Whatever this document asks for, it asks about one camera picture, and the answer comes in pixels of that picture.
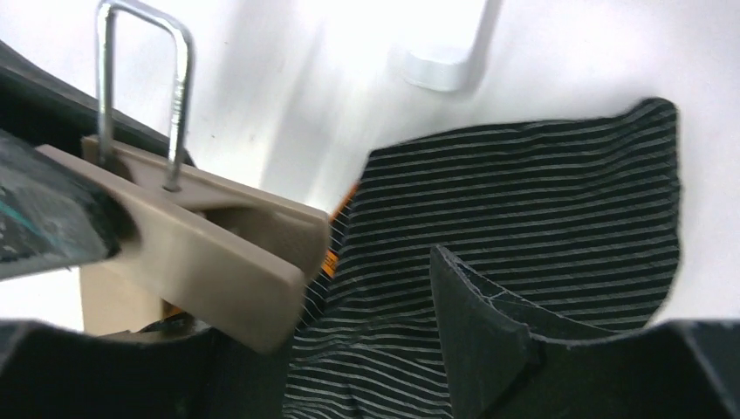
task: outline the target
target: white surface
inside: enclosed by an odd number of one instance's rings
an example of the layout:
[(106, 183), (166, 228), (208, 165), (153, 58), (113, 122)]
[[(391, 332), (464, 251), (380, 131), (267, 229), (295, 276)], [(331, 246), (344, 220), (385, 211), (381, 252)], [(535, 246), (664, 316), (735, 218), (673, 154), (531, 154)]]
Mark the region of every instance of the white surface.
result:
[[(325, 210), (371, 148), (479, 123), (607, 115), (648, 95), (674, 101), (683, 262), (659, 319), (740, 317), (739, 1), (504, 1), (482, 27), (485, 71), (454, 95), (400, 77), (396, 44), (413, 2), (150, 3), (195, 36), (188, 148), (198, 165)], [(93, 93), (95, 4), (0, 0), (0, 38)], [(171, 41), (132, 18), (119, 28), (116, 106), (165, 132)], [(60, 314), (75, 305), (73, 287), (51, 277), (2, 283), (3, 302), (17, 303), (3, 315), (77, 327), (77, 314)]]

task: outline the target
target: black and white striped shirt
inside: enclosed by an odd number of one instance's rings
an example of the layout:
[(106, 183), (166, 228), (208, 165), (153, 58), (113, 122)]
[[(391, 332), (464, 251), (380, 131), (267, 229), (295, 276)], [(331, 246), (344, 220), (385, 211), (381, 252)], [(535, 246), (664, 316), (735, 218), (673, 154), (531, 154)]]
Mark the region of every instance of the black and white striped shirt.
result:
[(332, 222), (336, 272), (307, 292), (284, 417), (452, 417), (436, 245), (560, 316), (614, 333), (645, 325), (678, 264), (676, 123), (673, 104), (650, 99), (613, 118), (469, 127), (372, 152)]

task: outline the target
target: clothes hanger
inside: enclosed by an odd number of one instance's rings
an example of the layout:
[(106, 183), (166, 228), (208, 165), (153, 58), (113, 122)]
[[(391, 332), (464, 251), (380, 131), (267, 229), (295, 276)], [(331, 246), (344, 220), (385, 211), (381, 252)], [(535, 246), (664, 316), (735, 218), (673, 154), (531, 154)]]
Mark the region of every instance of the clothes hanger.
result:
[[(175, 91), (168, 158), (113, 141), (113, 42), (117, 12), (172, 34)], [(99, 133), (82, 140), (85, 160), (41, 153), (93, 180), (128, 212), (121, 252), (102, 269), (191, 313), (259, 353), (277, 348), (302, 312), (305, 286), (329, 244), (328, 215), (204, 171), (183, 167), (193, 41), (172, 17), (134, 0), (98, 8)]]

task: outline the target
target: black fabric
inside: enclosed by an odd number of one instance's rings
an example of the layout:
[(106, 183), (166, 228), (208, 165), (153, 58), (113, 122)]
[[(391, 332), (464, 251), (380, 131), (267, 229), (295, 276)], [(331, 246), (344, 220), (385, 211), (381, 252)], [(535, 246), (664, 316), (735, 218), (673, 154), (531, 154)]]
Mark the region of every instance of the black fabric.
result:
[(643, 327), (678, 264), (676, 122), (673, 104), (650, 99), (612, 118), (469, 127), (372, 152), (324, 316), (296, 333), (284, 416), (451, 417), (436, 245), (596, 335)]
[(740, 324), (615, 334), (522, 299), (446, 249), (432, 250), (430, 271), (455, 419), (740, 417)]
[(0, 280), (109, 258), (122, 223), (103, 189), (0, 129)]
[[(342, 248), (344, 243), (346, 226), (349, 223), (349, 215), (352, 212), (352, 199), (354, 193), (350, 193), (347, 199), (343, 202), (343, 205), (337, 213), (332, 217), (330, 226), (332, 227), (331, 239), (329, 243), (328, 255), (336, 256)], [(322, 269), (319, 275), (311, 283), (311, 286), (306, 288), (305, 291), (305, 303), (304, 303), (304, 314), (301, 317), (301, 321), (298, 324), (298, 330), (309, 326), (316, 319), (320, 319), (324, 315), (324, 309), (326, 307), (326, 296), (329, 294), (329, 287), (332, 284), (333, 271), (327, 271), (326, 268)]]
[[(173, 333), (179, 322), (169, 319), (135, 338), (164, 328)], [(0, 322), (0, 412), (7, 418), (275, 418), (290, 347), (288, 341), (260, 355), (210, 327), (151, 343)]]

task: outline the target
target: metal hook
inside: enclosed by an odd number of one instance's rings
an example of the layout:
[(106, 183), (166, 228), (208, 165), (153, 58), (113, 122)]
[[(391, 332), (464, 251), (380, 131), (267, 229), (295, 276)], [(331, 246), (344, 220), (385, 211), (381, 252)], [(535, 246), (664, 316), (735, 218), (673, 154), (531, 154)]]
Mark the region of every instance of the metal hook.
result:
[(175, 88), (172, 93), (169, 125), (167, 177), (162, 187), (170, 192), (176, 192), (180, 190), (177, 182), (185, 157), (185, 133), (194, 64), (193, 37), (188, 28), (174, 17), (136, 0), (102, 0), (98, 4), (99, 165), (105, 165), (113, 156), (113, 48), (118, 11), (125, 11), (159, 26), (169, 32), (175, 40)]

